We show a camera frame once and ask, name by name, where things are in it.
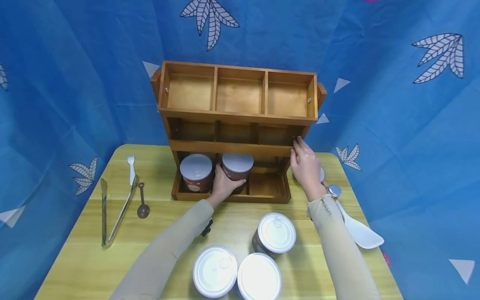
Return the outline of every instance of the person's right hand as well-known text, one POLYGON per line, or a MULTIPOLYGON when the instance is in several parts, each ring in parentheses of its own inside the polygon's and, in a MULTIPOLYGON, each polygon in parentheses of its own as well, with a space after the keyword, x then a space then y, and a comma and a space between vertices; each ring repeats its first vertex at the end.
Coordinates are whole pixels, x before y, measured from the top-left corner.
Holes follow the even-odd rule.
POLYGON ((301 137, 293 141, 293 148, 290 166, 295 179, 302 186, 308 201, 321 198, 327 191, 320 183, 320 160, 301 137))

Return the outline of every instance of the hand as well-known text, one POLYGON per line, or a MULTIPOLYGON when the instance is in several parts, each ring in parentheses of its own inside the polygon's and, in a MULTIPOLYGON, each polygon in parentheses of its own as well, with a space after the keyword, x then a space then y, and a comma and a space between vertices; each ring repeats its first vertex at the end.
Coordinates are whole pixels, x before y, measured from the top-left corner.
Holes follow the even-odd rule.
POLYGON ((293 141, 293 149, 290 152, 293 175, 302 186, 308 201, 321 198, 327 191, 320 183, 321 164, 318 157, 301 137, 293 141))
POLYGON ((207 201, 215 209, 228 196, 230 196, 234 189, 246 182, 245 179, 239 181, 232 181, 227 177, 220 164, 215 166, 215 180, 213 181, 212 195, 208 197, 207 201))

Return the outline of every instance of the beige sleeve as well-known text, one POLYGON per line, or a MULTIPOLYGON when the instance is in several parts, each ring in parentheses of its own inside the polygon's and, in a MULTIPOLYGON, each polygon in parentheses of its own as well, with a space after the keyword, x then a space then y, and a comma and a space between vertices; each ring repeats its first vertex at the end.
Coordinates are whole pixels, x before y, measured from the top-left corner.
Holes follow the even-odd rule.
POLYGON ((160 299, 178 258, 202 233, 212 214, 212 206, 201 200, 160 233, 133 263, 109 300, 160 299))
POLYGON ((322 241, 328 271, 338 300, 380 299, 375 282, 357 245, 345 227, 340 210, 327 194, 308 204, 322 241))

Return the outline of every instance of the white spatula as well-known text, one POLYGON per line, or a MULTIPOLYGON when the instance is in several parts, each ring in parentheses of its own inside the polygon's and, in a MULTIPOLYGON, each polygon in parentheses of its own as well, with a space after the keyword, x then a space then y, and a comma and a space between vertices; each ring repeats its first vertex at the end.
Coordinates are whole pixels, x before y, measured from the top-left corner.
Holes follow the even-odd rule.
POLYGON ((353 240, 364 249, 373 249, 382 245, 385 241, 375 231, 371 230, 368 226, 350 217, 343 209, 338 200, 335 201, 338 209, 343 215, 345 226, 347 226, 348 232, 352 236, 353 240))

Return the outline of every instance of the black object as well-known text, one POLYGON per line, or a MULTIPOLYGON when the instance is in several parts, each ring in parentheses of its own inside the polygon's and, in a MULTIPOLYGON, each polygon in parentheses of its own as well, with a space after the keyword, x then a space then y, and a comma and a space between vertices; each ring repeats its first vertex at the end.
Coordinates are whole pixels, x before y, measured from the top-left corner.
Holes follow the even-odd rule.
POLYGON ((207 235, 207 233, 209 233, 212 229, 210 228, 210 226, 213 224, 213 220, 210 219, 210 222, 208 222, 208 225, 207 227, 205 227, 205 229, 202 231, 201 235, 204 237, 207 235))
POLYGON ((144 185, 143 182, 138 184, 138 188, 140 189, 140 200, 142 201, 142 204, 137 209, 137 216, 140 219, 145 219, 150 214, 150 207, 146 205, 144 201, 144 185))

